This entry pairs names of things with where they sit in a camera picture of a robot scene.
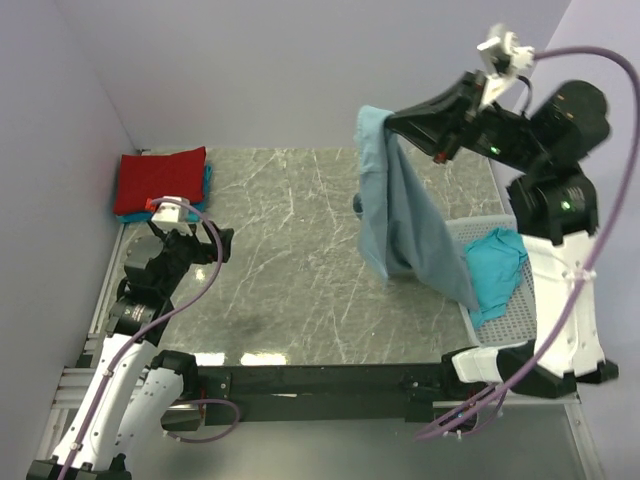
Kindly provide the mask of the grey-blue t-shirt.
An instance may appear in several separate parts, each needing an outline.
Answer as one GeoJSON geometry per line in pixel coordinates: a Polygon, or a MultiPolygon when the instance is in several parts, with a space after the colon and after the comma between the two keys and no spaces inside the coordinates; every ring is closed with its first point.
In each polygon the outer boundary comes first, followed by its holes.
{"type": "Polygon", "coordinates": [[[446,298],[475,310],[478,300],[462,246],[430,199],[398,136],[385,126],[387,110],[363,106],[354,140],[359,190],[358,251],[383,280],[414,275],[446,298]]]}

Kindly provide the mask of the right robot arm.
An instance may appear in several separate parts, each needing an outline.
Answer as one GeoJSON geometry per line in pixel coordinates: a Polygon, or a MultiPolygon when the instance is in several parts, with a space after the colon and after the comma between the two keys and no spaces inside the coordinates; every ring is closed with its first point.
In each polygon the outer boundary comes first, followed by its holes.
{"type": "Polygon", "coordinates": [[[386,126],[436,162],[467,149],[518,171],[507,189],[533,276],[536,336],[442,358],[439,387],[460,399],[474,384],[507,383],[555,399],[579,384],[618,378],[600,345],[594,273],[586,260],[599,227],[598,201],[581,161],[609,135],[604,94],[583,80],[562,83],[531,115],[483,105],[489,83],[466,73],[439,96],[399,110],[386,126]]]}

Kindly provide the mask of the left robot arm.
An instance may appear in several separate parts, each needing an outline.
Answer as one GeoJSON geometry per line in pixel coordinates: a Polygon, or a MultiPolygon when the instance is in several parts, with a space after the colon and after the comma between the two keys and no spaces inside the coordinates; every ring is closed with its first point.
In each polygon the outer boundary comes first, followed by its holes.
{"type": "Polygon", "coordinates": [[[30,479],[130,479],[165,412],[202,397],[195,356],[158,345],[177,286],[194,264],[227,262],[234,231],[212,226],[202,242],[193,224],[149,227],[127,249],[102,353],[76,416],[51,456],[32,462],[30,479]]]}

